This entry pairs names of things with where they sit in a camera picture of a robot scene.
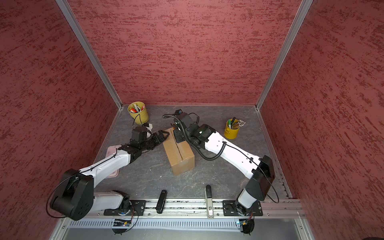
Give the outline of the brown cardboard express box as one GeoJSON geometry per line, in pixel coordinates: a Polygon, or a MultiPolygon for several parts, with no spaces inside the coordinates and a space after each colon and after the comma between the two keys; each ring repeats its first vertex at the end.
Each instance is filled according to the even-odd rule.
{"type": "Polygon", "coordinates": [[[195,155],[190,145],[183,141],[181,143],[176,142],[174,136],[174,128],[166,130],[170,135],[163,142],[171,169],[175,176],[179,176],[187,171],[195,168],[195,155]]]}

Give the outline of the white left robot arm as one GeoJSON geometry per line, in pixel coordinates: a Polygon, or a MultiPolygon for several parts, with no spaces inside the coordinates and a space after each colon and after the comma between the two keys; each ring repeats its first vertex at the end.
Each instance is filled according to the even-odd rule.
{"type": "Polygon", "coordinates": [[[135,127],[130,142],[115,147],[103,160],[80,170],[69,169],[64,172],[47,200],[46,210],[54,210],[74,221],[90,212],[102,210],[132,217],[134,207],[128,194],[122,191],[96,193],[94,189],[112,173],[133,163],[143,153],[165,142],[169,136],[170,133],[163,130],[152,133],[147,126],[135,127]]]}

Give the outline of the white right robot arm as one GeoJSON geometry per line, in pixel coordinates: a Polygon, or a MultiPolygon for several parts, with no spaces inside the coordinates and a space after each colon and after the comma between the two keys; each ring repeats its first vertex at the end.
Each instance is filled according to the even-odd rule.
{"type": "Polygon", "coordinates": [[[177,142],[187,142],[206,161],[218,158],[226,160],[249,179],[235,200],[235,209],[241,216],[250,213],[257,201],[264,201],[275,180],[273,161],[268,156],[252,155],[226,140],[209,125],[199,125],[200,117],[194,121],[190,114],[182,110],[165,114],[175,122],[174,134],[177,142]]]}

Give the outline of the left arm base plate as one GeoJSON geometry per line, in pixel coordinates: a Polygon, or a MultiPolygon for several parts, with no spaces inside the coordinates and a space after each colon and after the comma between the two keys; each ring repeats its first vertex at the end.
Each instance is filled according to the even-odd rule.
{"type": "Polygon", "coordinates": [[[146,208],[146,200],[126,200],[118,209],[104,210],[104,216],[132,217],[143,216],[146,208]]]}

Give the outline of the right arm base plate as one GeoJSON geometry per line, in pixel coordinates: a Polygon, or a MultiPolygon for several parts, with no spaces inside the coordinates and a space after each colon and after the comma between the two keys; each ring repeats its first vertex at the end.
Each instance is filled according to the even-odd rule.
{"type": "Polygon", "coordinates": [[[239,216],[239,217],[261,217],[263,210],[260,201],[256,200],[250,208],[246,208],[237,201],[224,200],[223,202],[224,216],[239,216]]]}

